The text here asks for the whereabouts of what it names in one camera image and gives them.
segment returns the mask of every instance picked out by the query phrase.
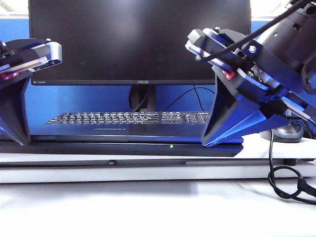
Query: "asus logo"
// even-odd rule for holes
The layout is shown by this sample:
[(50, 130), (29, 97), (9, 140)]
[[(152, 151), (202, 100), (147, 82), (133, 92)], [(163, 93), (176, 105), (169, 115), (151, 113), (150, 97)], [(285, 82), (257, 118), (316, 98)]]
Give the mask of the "asus logo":
[(149, 84), (149, 81), (147, 81), (147, 80), (139, 80), (137, 82), (137, 84)]

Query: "black cable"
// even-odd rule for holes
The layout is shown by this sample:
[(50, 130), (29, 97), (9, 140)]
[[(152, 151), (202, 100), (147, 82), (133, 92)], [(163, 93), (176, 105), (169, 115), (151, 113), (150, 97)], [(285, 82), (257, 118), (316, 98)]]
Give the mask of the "black cable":
[(149, 95), (149, 90), (147, 90), (143, 100), (139, 103), (139, 105), (133, 110), (133, 112), (136, 112), (140, 109), (140, 107), (142, 107), (142, 105), (145, 103), (145, 101), (148, 99), (148, 95)]
[[(208, 89), (206, 87), (196, 87), (195, 89), (204, 89), (204, 90), (208, 90), (210, 91), (211, 93), (213, 93), (215, 95), (215, 92), (212, 91), (211, 89)], [(166, 111), (167, 109), (169, 109), (174, 103), (176, 103), (178, 100), (180, 100), (184, 95), (186, 95), (187, 93), (189, 93), (190, 91), (194, 90), (193, 89), (190, 89), (190, 90), (187, 90), (186, 92), (184, 92), (182, 95), (180, 95), (177, 99), (175, 99), (170, 105), (168, 105), (166, 108), (164, 108), (162, 111)]]
[(203, 112), (205, 112), (205, 109), (204, 109), (204, 108), (203, 108), (203, 106), (202, 106), (201, 99), (200, 99), (200, 97), (199, 97), (199, 95), (198, 95), (198, 91), (197, 91), (196, 86), (195, 86), (195, 85), (193, 85), (193, 88), (194, 88), (194, 91), (196, 92), (196, 95), (197, 95), (197, 100), (198, 100), (199, 106), (200, 106), (200, 108), (202, 109), (202, 111), (203, 111)]
[(311, 139), (314, 139), (314, 133), (313, 131), (311, 130), (311, 128), (309, 127), (309, 125), (303, 120), (303, 121), (299, 121), (299, 120), (294, 120), (295, 122), (298, 122), (300, 123), (304, 128), (306, 128), (309, 136)]
[(277, 170), (280, 170), (280, 169), (288, 169), (288, 170), (291, 170), (293, 171), (299, 178), (299, 180), (303, 180), (303, 176), (302, 174), (297, 171), (296, 169), (290, 167), (290, 166), (278, 166), (278, 167), (275, 167), (273, 166), (273, 156), (272, 156), (272, 150), (273, 150), (273, 142), (274, 142), (274, 133), (272, 130), (270, 130), (270, 133), (271, 133), (271, 140), (270, 140), (270, 147), (269, 147), (269, 166), (270, 166), (270, 172), (268, 174), (268, 181), (270, 183), (270, 185), (273, 187), (275, 193), (280, 197), (280, 198), (284, 198), (284, 199), (294, 199), (294, 200), (297, 200), (297, 201), (300, 201), (300, 202), (304, 202), (304, 203), (308, 203), (308, 204), (312, 204), (312, 205), (316, 205), (316, 200), (309, 200), (309, 199), (305, 199), (305, 198), (301, 198), (301, 197), (297, 197), (301, 192), (302, 190), (300, 189), (297, 189), (296, 192), (292, 193), (292, 194), (288, 194), (286, 192), (284, 192), (283, 190), (279, 189), (277, 187), (277, 184), (276, 184), (276, 178), (275, 178), (275, 172)]
[(242, 47), (244, 44), (248, 43), (249, 41), (253, 40), (254, 38), (256, 38), (257, 36), (261, 35), (264, 31), (266, 31), (267, 29), (269, 29), (270, 27), (274, 26), (275, 24), (279, 23), (280, 21), (282, 21), (283, 19), (285, 19), (286, 17), (288, 17), (289, 15), (291, 15), (292, 13), (294, 13), (295, 11), (297, 11), (299, 8), (301, 7), (305, 7), (307, 4), (309, 4), (310, 2), (313, 2), (312, 0), (300, 0), (297, 3), (295, 3), (293, 6), (291, 6), (286, 12), (284, 12), (283, 14), (281, 14), (280, 16), (276, 17), (275, 19), (273, 19), (272, 21), (268, 22), (267, 24), (265, 24), (264, 26), (260, 27), (259, 29), (257, 29), (255, 32), (247, 35), (245, 38), (243, 38), (242, 40), (231, 44), (230, 46), (228, 46), (227, 48), (224, 48), (223, 50), (214, 53), (208, 57), (202, 58), (200, 60), (200, 62), (208, 62), (214, 58), (218, 58), (223, 54), (229, 53), (231, 51), (234, 51), (235, 49)]

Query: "monitor stand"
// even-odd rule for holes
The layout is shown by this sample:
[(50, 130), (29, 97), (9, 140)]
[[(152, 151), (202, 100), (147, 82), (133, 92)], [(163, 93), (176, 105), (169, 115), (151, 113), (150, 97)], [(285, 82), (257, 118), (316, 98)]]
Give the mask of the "monitor stand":
[(129, 105), (133, 112), (156, 111), (156, 86), (133, 85), (129, 91)]

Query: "computer monitor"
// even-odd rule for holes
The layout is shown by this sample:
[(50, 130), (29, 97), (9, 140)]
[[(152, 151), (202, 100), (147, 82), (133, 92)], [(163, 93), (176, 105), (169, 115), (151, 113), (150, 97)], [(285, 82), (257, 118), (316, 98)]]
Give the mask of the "computer monitor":
[(30, 36), (59, 42), (63, 64), (33, 85), (213, 84), (184, 45), (195, 28), (250, 31), (249, 0), (29, 0)]

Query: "window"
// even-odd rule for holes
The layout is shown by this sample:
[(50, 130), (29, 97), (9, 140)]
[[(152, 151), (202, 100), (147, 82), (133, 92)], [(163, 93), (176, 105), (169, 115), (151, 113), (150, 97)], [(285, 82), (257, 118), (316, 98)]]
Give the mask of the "window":
[(28, 0), (0, 0), (1, 18), (28, 18)]

